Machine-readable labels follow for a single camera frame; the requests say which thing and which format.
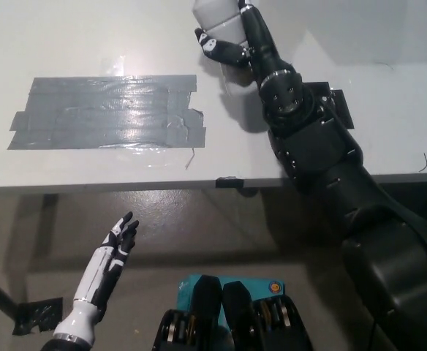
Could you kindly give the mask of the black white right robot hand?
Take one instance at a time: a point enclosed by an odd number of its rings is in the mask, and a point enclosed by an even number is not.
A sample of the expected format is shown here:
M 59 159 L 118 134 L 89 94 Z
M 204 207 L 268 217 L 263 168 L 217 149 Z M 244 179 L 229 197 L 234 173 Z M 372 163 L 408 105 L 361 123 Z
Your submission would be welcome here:
M 196 1 L 194 30 L 204 56 L 223 65 L 250 66 L 261 89 L 281 86 L 291 90 L 296 76 L 283 61 L 275 42 L 251 1 Z

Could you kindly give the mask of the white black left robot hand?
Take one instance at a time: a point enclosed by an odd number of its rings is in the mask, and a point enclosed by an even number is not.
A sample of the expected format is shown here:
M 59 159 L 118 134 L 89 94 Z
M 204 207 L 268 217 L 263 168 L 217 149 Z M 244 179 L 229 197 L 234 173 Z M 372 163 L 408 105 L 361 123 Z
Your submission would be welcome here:
M 98 246 L 75 292 L 72 311 L 58 324 L 53 338 L 90 350 L 95 325 L 103 319 L 107 303 L 135 245 L 139 221 L 130 211 L 121 217 Z

